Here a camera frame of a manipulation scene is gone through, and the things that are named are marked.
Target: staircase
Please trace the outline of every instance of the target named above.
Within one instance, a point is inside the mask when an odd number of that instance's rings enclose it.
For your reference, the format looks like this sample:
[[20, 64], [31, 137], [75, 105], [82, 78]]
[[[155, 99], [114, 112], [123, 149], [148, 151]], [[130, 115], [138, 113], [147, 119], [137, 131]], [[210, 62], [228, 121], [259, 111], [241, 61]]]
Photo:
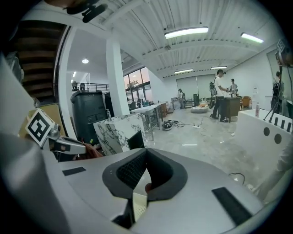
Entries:
[[66, 25], [48, 21], [21, 21], [9, 43], [24, 71], [22, 86], [40, 102], [56, 102], [54, 64]]

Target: standing person in black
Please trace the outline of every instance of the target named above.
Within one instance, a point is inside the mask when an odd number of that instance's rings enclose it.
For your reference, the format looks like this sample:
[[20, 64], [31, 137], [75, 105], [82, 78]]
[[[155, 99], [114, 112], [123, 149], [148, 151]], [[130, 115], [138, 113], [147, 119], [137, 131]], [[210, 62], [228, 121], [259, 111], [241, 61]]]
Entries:
[[281, 73], [279, 71], [276, 72], [275, 83], [273, 84], [273, 98], [271, 100], [271, 107], [275, 107], [275, 113], [280, 114], [282, 111], [282, 101], [283, 101], [283, 93], [284, 93], [284, 82], [281, 81]]
[[222, 86], [221, 83], [221, 78], [223, 77], [224, 72], [222, 69], [219, 69], [217, 71], [217, 76], [215, 77], [215, 88], [217, 90], [217, 94], [216, 94], [216, 104], [212, 113], [212, 118], [214, 119], [218, 119], [218, 117], [216, 116], [218, 108], [220, 107], [220, 122], [228, 122], [228, 120], [225, 119], [225, 108], [224, 108], [224, 92], [229, 92], [229, 89], [226, 89]]

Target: white ceiling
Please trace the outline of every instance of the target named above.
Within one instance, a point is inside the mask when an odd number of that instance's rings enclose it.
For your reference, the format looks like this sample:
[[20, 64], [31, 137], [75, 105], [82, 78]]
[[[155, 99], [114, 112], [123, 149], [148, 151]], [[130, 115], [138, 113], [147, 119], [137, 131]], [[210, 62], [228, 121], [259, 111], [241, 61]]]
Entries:
[[[89, 63], [83, 64], [81, 61], [84, 58], [87, 58]], [[67, 70], [107, 76], [106, 40], [77, 29], [69, 53]]]
[[[164, 78], [186, 68], [194, 69], [192, 74], [213, 74], [210, 68], [219, 65], [231, 69], [276, 43], [282, 36], [273, 17], [251, 0], [100, 0], [98, 3], [107, 3], [107, 10], [85, 27], [88, 30], [96, 28], [95, 34], [102, 37], [115, 32], [121, 49], [134, 57], [132, 64], [140, 62]], [[62, 9], [44, 4], [36, 8], [66, 15]], [[71, 19], [63, 23], [82, 18], [81, 14], [67, 17]], [[203, 26], [209, 27], [208, 33], [168, 40], [164, 36], [173, 30]], [[264, 42], [258, 44], [241, 38], [243, 32]], [[98, 49], [94, 40], [91, 43], [87, 41], [88, 34], [81, 37], [86, 47], [91, 45], [87, 49], [89, 53], [96, 50], [105, 52], [105, 46]], [[76, 57], [87, 56], [79, 52], [80, 48], [75, 53]], [[93, 55], [93, 59], [105, 62], [100, 56]]]

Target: dark gray trash bin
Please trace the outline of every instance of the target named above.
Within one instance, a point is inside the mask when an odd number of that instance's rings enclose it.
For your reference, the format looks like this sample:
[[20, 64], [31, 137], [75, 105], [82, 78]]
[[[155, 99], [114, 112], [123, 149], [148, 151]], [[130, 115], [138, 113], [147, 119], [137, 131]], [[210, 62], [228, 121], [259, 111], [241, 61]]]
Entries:
[[71, 96], [71, 102], [78, 140], [97, 144], [98, 138], [92, 124], [107, 118], [102, 92], [78, 91]]

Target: mesh panel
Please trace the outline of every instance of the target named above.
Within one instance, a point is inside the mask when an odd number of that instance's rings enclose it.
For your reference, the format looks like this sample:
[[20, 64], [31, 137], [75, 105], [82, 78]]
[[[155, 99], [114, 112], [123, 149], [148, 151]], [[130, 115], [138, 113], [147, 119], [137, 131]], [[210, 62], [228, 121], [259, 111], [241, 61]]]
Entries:
[[143, 173], [147, 168], [145, 154], [138, 156], [131, 162], [123, 165], [117, 170], [117, 177], [127, 184], [130, 188], [134, 189], [141, 179]]

